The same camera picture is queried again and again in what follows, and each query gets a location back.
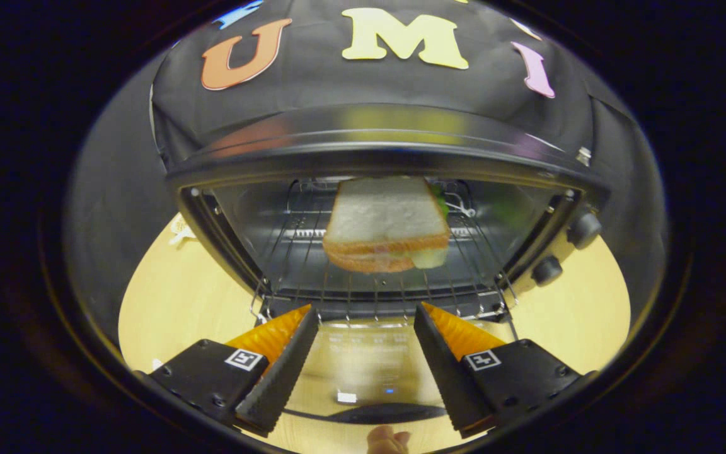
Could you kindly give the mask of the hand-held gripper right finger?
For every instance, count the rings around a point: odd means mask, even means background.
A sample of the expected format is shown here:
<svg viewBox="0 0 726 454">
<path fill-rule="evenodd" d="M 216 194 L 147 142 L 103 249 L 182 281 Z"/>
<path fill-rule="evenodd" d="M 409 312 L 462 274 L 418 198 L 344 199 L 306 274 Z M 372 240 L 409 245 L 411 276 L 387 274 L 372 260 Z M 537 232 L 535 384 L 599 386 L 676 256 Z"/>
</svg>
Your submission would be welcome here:
<svg viewBox="0 0 726 454">
<path fill-rule="evenodd" d="M 413 323 L 452 427 L 512 428 L 581 390 L 587 377 L 529 339 L 507 342 L 421 302 Z"/>
</svg>

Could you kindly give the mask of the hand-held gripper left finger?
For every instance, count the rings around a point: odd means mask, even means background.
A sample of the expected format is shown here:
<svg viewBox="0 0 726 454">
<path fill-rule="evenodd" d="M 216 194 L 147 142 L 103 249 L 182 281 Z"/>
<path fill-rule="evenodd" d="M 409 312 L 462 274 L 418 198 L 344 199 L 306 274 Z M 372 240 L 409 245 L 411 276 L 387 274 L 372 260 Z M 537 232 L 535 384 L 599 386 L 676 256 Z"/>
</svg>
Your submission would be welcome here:
<svg viewBox="0 0 726 454">
<path fill-rule="evenodd" d="M 266 437 L 290 400 L 318 330 L 316 310 L 305 305 L 227 342 L 198 340 L 149 376 L 210 419 Z"/>
</svg>

